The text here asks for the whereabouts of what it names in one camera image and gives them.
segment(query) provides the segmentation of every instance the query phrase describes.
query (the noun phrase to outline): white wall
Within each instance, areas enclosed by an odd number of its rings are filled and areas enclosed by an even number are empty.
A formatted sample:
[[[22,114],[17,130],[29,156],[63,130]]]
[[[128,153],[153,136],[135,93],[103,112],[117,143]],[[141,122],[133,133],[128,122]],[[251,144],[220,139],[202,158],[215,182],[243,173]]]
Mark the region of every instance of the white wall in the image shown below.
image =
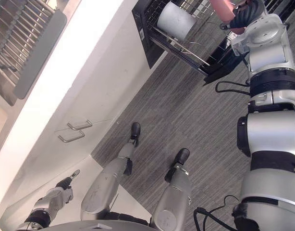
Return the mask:
[[[102,170],[102,167],[91,156],[88,156],[86,159],[35,190],[27,197],[8,207],[0,219],[1,230],[14,231],[17,226],[27,218],[35,202],[43,197],[47,190],[55,187],[57,182],[70,176],[77,169],[80,169],[80,174],[71,183],[74,198],[58,212],[56,218],[51,223],[51,226],[80,220],[81,202],[90,185]],[[151,217],[151,214],[148,213],[122,186],[119,186],[118,197],[111,210],[145,219],[148,222]]]

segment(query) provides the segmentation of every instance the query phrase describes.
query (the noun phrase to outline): robot leg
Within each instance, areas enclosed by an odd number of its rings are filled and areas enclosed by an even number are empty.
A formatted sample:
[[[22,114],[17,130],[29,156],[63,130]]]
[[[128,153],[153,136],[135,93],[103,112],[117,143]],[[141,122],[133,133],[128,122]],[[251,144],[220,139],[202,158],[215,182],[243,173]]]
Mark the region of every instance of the robot leg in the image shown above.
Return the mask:
[[[132,135],[128,143],[97,176],[81,203],[81,220],[103,219],[109,212],[109,205],[117,193],[123,175],[131,175],[131,161],[138,145],[140,124],[133,123]]]
[[[182,231],[184,229],[186,210],[191,202],[191,186],[189,173],[184,169],[183,164],[189,154],[188,149],[181,149],[165,176],[165,180],[170,184],[163,192],[150,224],[157,230]]]

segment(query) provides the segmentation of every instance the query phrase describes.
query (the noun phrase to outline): gray carpet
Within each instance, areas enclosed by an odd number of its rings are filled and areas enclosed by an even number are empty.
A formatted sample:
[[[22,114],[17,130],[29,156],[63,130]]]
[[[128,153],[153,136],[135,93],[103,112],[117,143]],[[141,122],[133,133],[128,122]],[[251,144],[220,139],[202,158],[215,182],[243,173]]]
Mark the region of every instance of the gray carpet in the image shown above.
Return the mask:
[[[289,39],[295,57],[295,12],[289,22]],[[206,30],[213,33],[211,27]],[[205,41],[213,43],[216,39]],[[211,210],[222,204],[225,195],[239,195],[250,163],[236,147],[236,123],[239,117],[246,115],[249,97],[237,93],[217,94],[215,83],[202,86],[203,78],[177,58],[167,55],[92,153],[94,159],[105,166],[127,141],[131,123],[140,122],[142,135],[133,158],[133,174],[125,177],[121,185],[152,213],[167,186],[163,178],[171,161],[181,148],[187,147],[191,155],[186,167],[192,183],[187,231],[196,230],[192,211],[197,206]],[[246,67],[240,64],[224,79],[244,82],[246,78]],[[236,201],[229,199],[228,202],[231,205],[215,215],[233,225],[232,204]],[[207,230],[224,229],[208,220]]]

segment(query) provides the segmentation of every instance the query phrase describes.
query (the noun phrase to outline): pink object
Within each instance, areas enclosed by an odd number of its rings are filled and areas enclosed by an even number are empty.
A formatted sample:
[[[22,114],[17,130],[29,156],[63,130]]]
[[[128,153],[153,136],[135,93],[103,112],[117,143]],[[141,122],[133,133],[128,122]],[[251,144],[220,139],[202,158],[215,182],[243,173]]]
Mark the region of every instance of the pink object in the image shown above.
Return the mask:
[[[233,13],[233,4],[230,3],[229,0],[209,0],[212,7],[215,9],[218,17],[224,23],[229,23],[234,19],[235,15]],[[244,32],[244,28],[234,28],[230,29],[232,32],[240,35]]]

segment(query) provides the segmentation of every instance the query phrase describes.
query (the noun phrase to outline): metal handle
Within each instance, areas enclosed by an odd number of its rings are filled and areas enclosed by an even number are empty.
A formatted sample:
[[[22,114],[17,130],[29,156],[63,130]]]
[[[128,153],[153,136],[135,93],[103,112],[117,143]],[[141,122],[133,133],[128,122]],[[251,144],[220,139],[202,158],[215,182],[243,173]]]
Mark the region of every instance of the metal handle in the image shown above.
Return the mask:
[[[61,135],[58,136],[58,138],[60,140],[62,140],[64,143],[69,143],[69,142],[72,142],[72,141],[75,141],[77,139],[80,139],[80,138],[83,138],[85,137],[86,135],[83,133],[83,131],[79,131],[79,133],[81,134],[81,136],[77,136],[75,138],[72,138],[72,139],[69,139],[69,140],[65,140]]]
[[[69,126],[69,128],[74,130],[74,131],[82,130],[82,129],[85,129],[85,128],[90,128],[90,127],[93,126],[93,124],[90,122],[90,120],[87,119],[86,122],[88,124],[80,125],[80,126],[77,126],[77,127],[74,127],[70,123],[67,123],[66,125]]]

